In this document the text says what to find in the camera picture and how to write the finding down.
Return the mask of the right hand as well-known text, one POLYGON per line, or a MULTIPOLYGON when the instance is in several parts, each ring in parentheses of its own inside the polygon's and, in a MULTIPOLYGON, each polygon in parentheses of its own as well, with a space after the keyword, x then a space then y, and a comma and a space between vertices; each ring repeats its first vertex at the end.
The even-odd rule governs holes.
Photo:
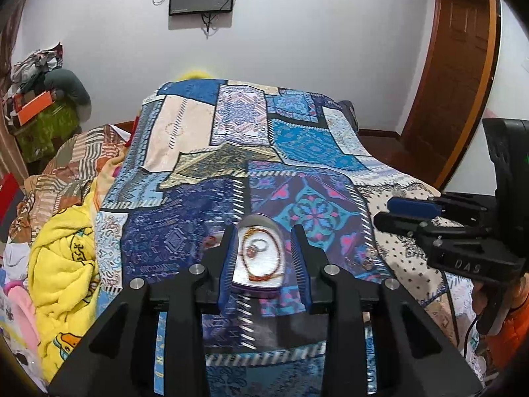
POLYGON ((527 300, 528 274, 508 286, 474 282, 471 298, 472 309, 478 317, 477 331, 482 335, 496 336, 508 315, 527 300))

